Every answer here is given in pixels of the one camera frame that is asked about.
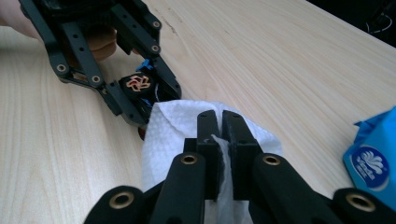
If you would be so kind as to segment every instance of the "wooden table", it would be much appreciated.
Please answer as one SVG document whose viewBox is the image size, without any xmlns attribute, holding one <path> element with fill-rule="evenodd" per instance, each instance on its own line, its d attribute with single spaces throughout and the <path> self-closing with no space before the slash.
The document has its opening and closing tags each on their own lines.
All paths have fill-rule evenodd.
<svg viewBox="0 0 396 224">
<path fill-rule="evenodd" d="M 355 121 L 395 105 L 396 49 L 303 0 L 148 0 L 183 98 L 220 101 L 274 133 L 316 191 L 352 186 Z M 109 80 L 142 62 L 120 50 Z M 0 28 L 0 222 L 81 223 L 119 185 L 141 187 L 136 127 L 61 83 L 37 41 Z"/>
</svg>

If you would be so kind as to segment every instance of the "white tissue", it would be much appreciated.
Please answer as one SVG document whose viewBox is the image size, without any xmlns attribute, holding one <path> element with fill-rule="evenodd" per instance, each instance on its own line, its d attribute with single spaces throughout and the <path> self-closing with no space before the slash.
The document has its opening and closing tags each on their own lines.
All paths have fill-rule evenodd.
<svg viewBox="0 0 396 224">
<path fill-rule="evenodd" d="M 197 137 L 197 116 L 206 110 L 216 112 L 219 128 L 223 110 L 240 114 L 234 108 L 217 102 L 177 100 L 154 105 L 142 149 L 143 191 L 165 180 L 173 158 L 183 152 L 184 139 Z M 264 152 L 281 155 L 280 142 L 273 134 L 244 119 Z M 228 143 L 220 138 L 216 141 L 223 151 L 225 167 L 230 168 L 228 153 L 224 153 L 228 150 Z M 251 223 L 247 203 L 233 201 L 231 168 L 225 169 L 224 173 L 218 200 L 205 203 L 205 224 Z"/>
</svg>

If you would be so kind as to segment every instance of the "printed logo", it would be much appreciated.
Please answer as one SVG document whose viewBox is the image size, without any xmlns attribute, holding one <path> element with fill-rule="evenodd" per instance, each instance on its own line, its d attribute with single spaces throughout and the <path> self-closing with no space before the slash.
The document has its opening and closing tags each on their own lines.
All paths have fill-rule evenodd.
<svg viewBox="0 0 396 224">
<path fill-rule="evenodd" d="M 149 78 L 146 76 L 131 76 L 131 80 L 126 83 L 126 87 L 131 88 L 133 91 L 147 89 L 150 85 Z"/>
<path fill-rule="evenodd" d="M 356 172 L 371 190 L 381 190 L 389 182 L 387 159 L 375 148 L 361 146 L 351 157 Z"/>
</svg>

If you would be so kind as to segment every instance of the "robotic hand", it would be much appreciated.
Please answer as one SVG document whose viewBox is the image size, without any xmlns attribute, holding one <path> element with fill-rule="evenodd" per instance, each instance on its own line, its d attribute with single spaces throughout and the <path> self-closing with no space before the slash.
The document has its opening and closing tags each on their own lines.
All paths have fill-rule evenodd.
<svg viewBox="0 0 396 224">
<path fill-rule="evenodd" d="M 156 102 L 180 99 L 176 77 L 160 56 L 161 23 L 140 0 L 20 0 L 39 32 L 50 65 L 64 83 L 96 90 L 115 115 L 144 127 Z M 89 51 L 85 33 L 96 25 L 117 30 L 117 44 L 145 59 L 135 74 L 106 83 Z M 76 65 L 66 60 L 71 52 Z"/>
<path fill-rule="evenodd" d="M 228 150 L 220 149 L 213 136 L 229 142 Z M 174 157 L 163 182 L 145 192 L 131 186 L 109 190 L 84 223 L 202 224 L 216 220 L 215 213 L 205 219 L 205 200 L 219 207 L 224 204 L 224 195 L 219 194 L 224 190 L 226 167 L 231 168 L 230 198 L 248 204 L 255 224 L 395 223 L 395 211 L 370 193 L 338 189 L 332 199 L 327 198 L 311 189 L 285 158 L 263 149 L 242 116 L 223 111 L 220 131 L 215 111 L 202 112 L 197 117 L 196 138 L 185 139 L 183 151 Z M 233 209 L 224 208 L 222 213 L 235 216 L 230 215 Z"/>
</svg>

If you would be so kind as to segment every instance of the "screw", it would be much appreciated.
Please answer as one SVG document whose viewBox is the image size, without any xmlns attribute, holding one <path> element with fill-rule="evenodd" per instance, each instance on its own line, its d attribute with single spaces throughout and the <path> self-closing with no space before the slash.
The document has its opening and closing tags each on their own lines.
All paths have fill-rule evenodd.
<svg viewBox="0 0 396 224">
<path fill-rule="evenodd" d="M 66 66 L 64 65 L 64 64 L 58 64 L 57 66 L 56 66 L 56 69 L 59 71 L 59 72 L 64 72 L 64 71 L 66 71 Z"/>
<path fill-rule="evenodd" d="M 154 26 L 155 28 L 158 28 L 158 27 L 161 26 L 161 24 L 160 24 L 158 21 L 154 21 L 154 22 L 152 23 L 152 26 Z"/>
<path fill-rule="evenodd" d="M 157 52 L 158 50 L 160 50 L 160 47 L 158 47 L 157 45 L 153 45 L 151 49 L 152 51 Z"/>
<path fill-rule="evenodd" d="M 133 201 L 134 194 L 129 191 L 123 191 L 111 197 L 109 205 L 114 209 L 122 209 L 129 206 Z"/>
<path fill-rule="evenodd" d="M 357 209 L 360 209 L 364 212 L 374 212 L 375 204 L 364 197 L 363 195 L 359 195 L 357 193 L 348 193 L 346 196 L 346 200 Z"/>
<path fill-rule="evenodd" d="M 280 159 L 275 156 L 264 156 L 262 160 L 269 165 L 279 165 Z"/>
<path fill-rule="evenodd" d="M 94 76 L 92 77 L 93 82 L 100 82 L 100 77 L 99 76 Z"/>
<path fill-rule="evenodd" d="M 196 162 L 198 162 L 198 158 L 196 158 L 193 155 L 186 155 L 186 156 L 183 156 L 183 158 L 181 158 L 181 162 L 186 165 L 193 165 Z"/>
</svg>

